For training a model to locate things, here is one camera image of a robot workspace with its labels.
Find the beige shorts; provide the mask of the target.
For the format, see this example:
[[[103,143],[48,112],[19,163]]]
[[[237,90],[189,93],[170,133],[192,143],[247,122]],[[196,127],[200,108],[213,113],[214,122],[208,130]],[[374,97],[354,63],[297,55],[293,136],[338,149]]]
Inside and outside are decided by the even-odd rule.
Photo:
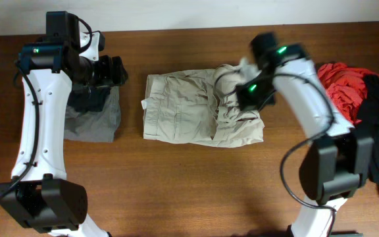
[[[221,65],[147,77],[143,137],[172,144],[235,148],[263,141],[258,111],[238,107],[235,88],[259,75],[255,65]]]

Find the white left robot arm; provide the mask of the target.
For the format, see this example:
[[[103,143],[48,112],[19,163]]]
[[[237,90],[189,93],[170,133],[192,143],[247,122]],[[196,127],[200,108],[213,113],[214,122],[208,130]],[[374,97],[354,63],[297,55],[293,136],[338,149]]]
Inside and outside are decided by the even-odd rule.
[[[86,189],[66,177],[67,101],[75,83],[124,83],[120,57],[80,53],[66,43],[29,43],[16,67],[24,84],[19,154],[11,181],[0,183],[0,206],[23,228],[52,236],[110,236],[88,214]]]

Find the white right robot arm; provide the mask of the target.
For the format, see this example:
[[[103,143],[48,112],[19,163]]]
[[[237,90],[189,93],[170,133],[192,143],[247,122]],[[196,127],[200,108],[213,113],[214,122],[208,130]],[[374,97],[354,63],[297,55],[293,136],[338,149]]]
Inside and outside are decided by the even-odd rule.
[[[251,49],[260,72],[248,72],[248,81],[236,87],[240,108],[260,111],[278,92],[306,137],[290,148],[280,162],[282,184],[301,206],[285,235],[332,236],[338,210],[366,183],[374,141],[337,110],[318,79],[314,62],[299,44],[252,45]],[[305,194],[300,198],[286,181],[284,165],[304,145],[309,150],[299,168]]]

